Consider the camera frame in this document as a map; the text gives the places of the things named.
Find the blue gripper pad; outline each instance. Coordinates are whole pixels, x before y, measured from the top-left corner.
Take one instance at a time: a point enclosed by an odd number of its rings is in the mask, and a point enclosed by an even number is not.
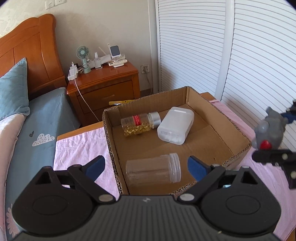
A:
[[[85,175],[95,181],[105,170],[105,158],[98,156],[93,160],[93,164],[87,167]]]
[[[296,115],[293,115],[291,112],[282,113],[281,116],[284,118],[286,117],[289,121],[289,124],[292,124],[293,121],[296,121]]]
[[[196,181],[200,181],[212,170],[210,166],[203,163],[201,160],[195,156],[190,156],[187,160],[187,167],[190,174],[194,177]]]

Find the white cable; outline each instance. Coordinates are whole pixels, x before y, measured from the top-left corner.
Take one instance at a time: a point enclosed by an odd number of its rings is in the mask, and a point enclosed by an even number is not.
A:
[[[85,99],[83,98],[82,94],[80,93],[80,90],[79,90],[79,88],[78,88],[78,86],[77,86],[77,83],[76,83],[75,75],[74,75],[74,82],[75,82],[76,88],[77,88],[77,90],[78,90],[78,92],[79,92],[81,98],[84,100],[84,102],[86,103],[86,105],[88,106],[88,108],[91,110],[91,108],[89,107],[88,103],[85,101]],[[94,116],[95,116],[95,118],[98,120],[98,122],[100,122],[99,119],[97,118],[96,114],[95,114],[92,110],[91,110],[91,112],[94,114]]]
[[[145,71],[145,73],[146,73],[146,79],[147,79],[147,81],[148,81],[148,83],[149,83],[149,87],[150,87],[150,95],[152,94],[152,86],[151,86],[151,84],[150,84],[150,81],[149,81],[149,79],[148,79],[148,74],[147,74],[147,72]]]

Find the mini fan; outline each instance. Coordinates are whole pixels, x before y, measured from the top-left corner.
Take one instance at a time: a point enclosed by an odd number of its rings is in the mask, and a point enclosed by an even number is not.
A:
[[[91,68],[89,67],[89,64],[86,60],[86,58],[89,56],[89,48],[87,48],[86,46],[80,46],[77,50],[76,50],[76,55],[79,59],[82,60],[83,63],[83,72],[85,74],[89,73],[91,71]]]

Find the glass bottle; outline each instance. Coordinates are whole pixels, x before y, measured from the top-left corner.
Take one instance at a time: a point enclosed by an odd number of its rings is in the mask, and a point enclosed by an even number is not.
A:
[[[138,135],[151,129],[157,128],[161,123],[158,112],[133,115],[121,119],[124,136]]]

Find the white plastic container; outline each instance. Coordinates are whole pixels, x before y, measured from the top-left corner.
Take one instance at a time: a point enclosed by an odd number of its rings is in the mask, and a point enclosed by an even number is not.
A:
[[[182,145],[193,121],[194,113],[192,110],[172,107],[157,128],[158,137],[163,141]]]

